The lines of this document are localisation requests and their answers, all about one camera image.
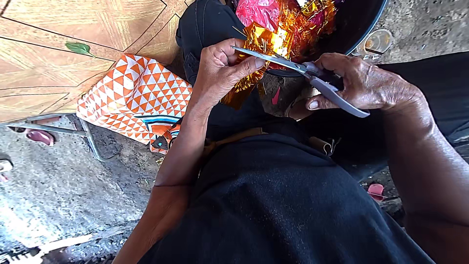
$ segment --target concrete floor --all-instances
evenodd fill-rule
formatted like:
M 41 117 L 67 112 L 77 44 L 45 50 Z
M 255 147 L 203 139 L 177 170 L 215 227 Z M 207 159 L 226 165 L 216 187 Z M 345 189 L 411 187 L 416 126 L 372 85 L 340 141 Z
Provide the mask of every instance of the concrete floor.
M 389 29 L 395 42 L 373 63 L 469 50 L 468 10 L 466 0 L 389 0 L 375 29 Z M 169 68 L 181 75 L 180 60 Z M 268 75 L 263 83 L 264 107 L 277 115 L 305 85 L 302 79 Z M 279 103 L 273 106 L 270 99 L 279 86 Z M 62 118 L 55 125 L 72 128 L 76 120 Z M 54 257 L 57 262 L 87 260 L 120 248 L 145 208 L 160 156 L 109 130 L 93 127 L 92 132 L 104 156 L 119 153 L 115 160 L 97 161 L 77 136 L 56 135 L 56 145 L 45 147 L 0 129 L 0 155 L 14 164 L 4 174 L 9 180 L 0 182 L 0 254 L 89 234 L 93 241 L 65 249 Z M 385 191 L 396 196 L 388 186 Z

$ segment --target scissor blade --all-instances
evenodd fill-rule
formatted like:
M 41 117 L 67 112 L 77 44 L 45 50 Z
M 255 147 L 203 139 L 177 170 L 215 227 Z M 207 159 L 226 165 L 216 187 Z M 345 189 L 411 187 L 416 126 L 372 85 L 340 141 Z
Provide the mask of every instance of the scissor blade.
M 242 47 L 236 47 L 236 46 L 231 46 L 231 47 L 233 49 L 237 50 L 237 51 L 241 51 L 243 53 L 252 55 L 252 56 L 257 57 L 257 58 L 261 58 L 261 59 L 266 60 L 266 61 L 274 62 L 278 65 L 282 65 L 282 66 L 285 66 L 285 67 L 290 68 L 292 70 L 296 70 L 296 71 L 298 71 L 302 74 L 306 72 L 306 67 L 304 65 L 297 64 L 297 63 L 285 60 L 283 58 L 278 58 L 278 57 L 265 55 L 265 54 L 262 54 L 262 53 L 259 53 L 259 52 L 256 52 L 256 51 L 253 51 L 253 50 L 250 50 L 250 49 L 242 48 Z

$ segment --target metallic foil paper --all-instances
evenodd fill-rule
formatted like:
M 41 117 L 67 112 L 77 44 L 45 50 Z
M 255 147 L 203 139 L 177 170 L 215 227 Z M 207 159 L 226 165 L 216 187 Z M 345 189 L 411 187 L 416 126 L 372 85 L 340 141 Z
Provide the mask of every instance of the metallic foil paper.
M 304 62 L 314 53 L 314 46 L 320 35 L 334 30 L 336 7 L 333 0 L 307 0 L 302 7 L 296 0 L 279 1 L 277 32 L 271 32 L 253 22 L 244 28 L 247 40 L 244 48 L 267 55 L 275 53 L 294 62 Z M 240 54 L 242 61 L 246 55 Z M 262 78 L 267 67 L 284 69 L 283 66 L 266 62 L 265 66 L 241 79 L 234 88 L 222 98 L 221 102 L 240 109 L 242 102 L 249 96 L 256 83 Z

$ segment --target green leaf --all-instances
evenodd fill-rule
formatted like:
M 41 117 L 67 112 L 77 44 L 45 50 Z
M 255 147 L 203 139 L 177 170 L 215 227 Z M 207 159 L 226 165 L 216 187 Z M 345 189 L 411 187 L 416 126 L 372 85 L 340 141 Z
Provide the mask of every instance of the green leaf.
M 96 58 L 95 55 L 91 54 L 90 53 L 90 46 L 84 44 L 84 43 L 79 43 L 79 42 L 67 42 L 65 43 L 65 46 L 75 52 L 75 53 L 78 53 L 78 54 L 83 54 L 83 55 L 91 55 L 93 57 Z

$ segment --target scissor handle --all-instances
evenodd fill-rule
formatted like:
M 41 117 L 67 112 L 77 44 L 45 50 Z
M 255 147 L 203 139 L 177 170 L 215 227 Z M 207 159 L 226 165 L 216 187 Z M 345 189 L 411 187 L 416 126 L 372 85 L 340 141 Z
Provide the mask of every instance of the scissor handle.
M 342 91 L 344 89 L 344 81 L 342 77 L 335 74 L 333 71 L 322 70 L 318 68 L 313 62 L 305 62 L 302 64 L 306 66 L 309 75 L 316 76 L 319 79 L 330 83 L 332 86 L 335 86 L 339 91 Z
M 349 102 L 345 101 L 340 97 L 336 92 L 338 91 L 336 87 L 326 83 L 325 81 L 319 79 L 316 76 L 311 76 L 309 78 L 310 85 L 316 88 L 321 92 L 327 99 L 333 102 L 338 107 L 347 111 L 348 113 L 357 116 L 357 117 L 367 117 L 370 115 L 369 111 L 362 111 L 355 106 L 351 105 Z

